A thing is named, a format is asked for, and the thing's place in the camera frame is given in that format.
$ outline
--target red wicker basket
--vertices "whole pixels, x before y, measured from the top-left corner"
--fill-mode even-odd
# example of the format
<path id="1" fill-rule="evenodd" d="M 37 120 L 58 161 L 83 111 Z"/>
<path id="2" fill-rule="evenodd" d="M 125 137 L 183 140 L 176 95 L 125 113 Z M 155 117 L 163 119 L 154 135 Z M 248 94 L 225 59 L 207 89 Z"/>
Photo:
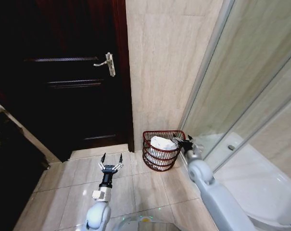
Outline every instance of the red wicker basket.
<path id="1" fill-rule="evenodd" d="M 181 147 L 175 150 L 161 150 L 151 146 L 151 138 L 160 136 L 166 139 L 172 139 L 173 135 L 180 139 L 186 139 L 185 134 L 181 130 L 169 131 L 145 131 L 143 133 L 143 161 L 151 169 L 163 172 L 173 167 Z"/>

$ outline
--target dark wooden door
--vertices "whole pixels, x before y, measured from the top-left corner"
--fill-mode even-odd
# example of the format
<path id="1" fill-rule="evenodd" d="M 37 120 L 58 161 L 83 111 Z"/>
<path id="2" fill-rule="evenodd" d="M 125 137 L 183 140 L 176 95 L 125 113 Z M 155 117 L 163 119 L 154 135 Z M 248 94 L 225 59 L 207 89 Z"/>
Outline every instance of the dark wooden door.
<path id="1" fill-rule="evenodd" d="M 125 0 L 0 0 L 0 103 L 62 161 L 133 151 Z"/>

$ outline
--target door frame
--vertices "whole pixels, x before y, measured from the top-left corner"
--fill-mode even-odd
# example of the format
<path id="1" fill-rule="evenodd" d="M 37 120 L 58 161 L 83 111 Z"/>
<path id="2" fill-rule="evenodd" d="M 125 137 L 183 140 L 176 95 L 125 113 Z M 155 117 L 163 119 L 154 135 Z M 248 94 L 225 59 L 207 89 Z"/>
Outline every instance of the door frame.
<path id="1" fill-rule="evenodd" d="M 134 128 L 132 117 L 132 99 L 130 83 L 130 66 L 127 34 L 126 0 L 112 0 L 113 23 L 116 31 L 116 47 L 119 54 L 119 73 L 122 78 L 122 88 L 124 90 L 124 112 L 126 119 L 126 136 L 128 150 L 135 151 Z"/>
<path id="2" fill-rule="evenodd" d="M 116 32 L 116 48 L 118 54 L 117 73 L 121 77 L 122 88 L 124 92 L 123 111 L 126 129 L 124 134 L 127 138 L 128 150 L 135 151 L 134 145 L 134 130 L 132 117 L 132 99 L 131 99 L 131 84 L 130 84 L 130 66 L 129 66 L 129 50 L 128 50 L 128 35 L 127 35 L 127 18 L 126 18 L 126 3 L 125 0 L 111 0 L 113 8 L 113 24 Z M 10 111 L 11 102 L 5 94 L 0 90 L 0 104 Z"/>

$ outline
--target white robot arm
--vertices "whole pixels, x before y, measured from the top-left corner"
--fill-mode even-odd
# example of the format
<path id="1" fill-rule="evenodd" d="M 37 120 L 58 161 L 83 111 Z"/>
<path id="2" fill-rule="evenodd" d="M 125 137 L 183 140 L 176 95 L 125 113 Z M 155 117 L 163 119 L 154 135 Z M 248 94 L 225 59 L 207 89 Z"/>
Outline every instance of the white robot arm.
<path id="1" fill-rule="evenodd" d="M 180 140 L 175 137 L 172 140 L 183 147 L 189 177 L 198 186 L 201 198 L 218 229 L 254 231 L 254 225 L 233 195 L 224 185 L 215 180 L 212 170 L 202 160 L 202 147 L 197 145 L 192 137 L 188 137 L 189 140 Z"/>
<path id="2" fill-rule="evenodd" d="M 117 165 L 104 165 L 106 153 L 99 162 L 99 167 L 103 172 L 102 182 L 97 191 L 93 191 L 92 197 L 98 201 L 87 213 L 85 224 L 82 231 L 104 231 L 110 220 L 111 208 L 109 202 L 111 200 L 112 177 L 123 166 L 122 155 Z"/>

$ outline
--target door lever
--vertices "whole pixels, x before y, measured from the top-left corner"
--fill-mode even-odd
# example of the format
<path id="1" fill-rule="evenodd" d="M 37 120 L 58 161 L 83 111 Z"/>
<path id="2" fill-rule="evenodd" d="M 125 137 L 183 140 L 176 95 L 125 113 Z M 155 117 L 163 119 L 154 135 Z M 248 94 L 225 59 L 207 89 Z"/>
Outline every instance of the door lever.
<path id="1" fill-rule="evenodd" d="M 101 63 L 101 64 L 94 64 L 94 66 L 102 66 L 108 64 L 110 75 L 112 77 L 115 76 L 115 68 L 114 68 L 114 63 L 113 63 L 113 55 L 110 54 L 109 52 L 106 54 L 106 61 Z"/>

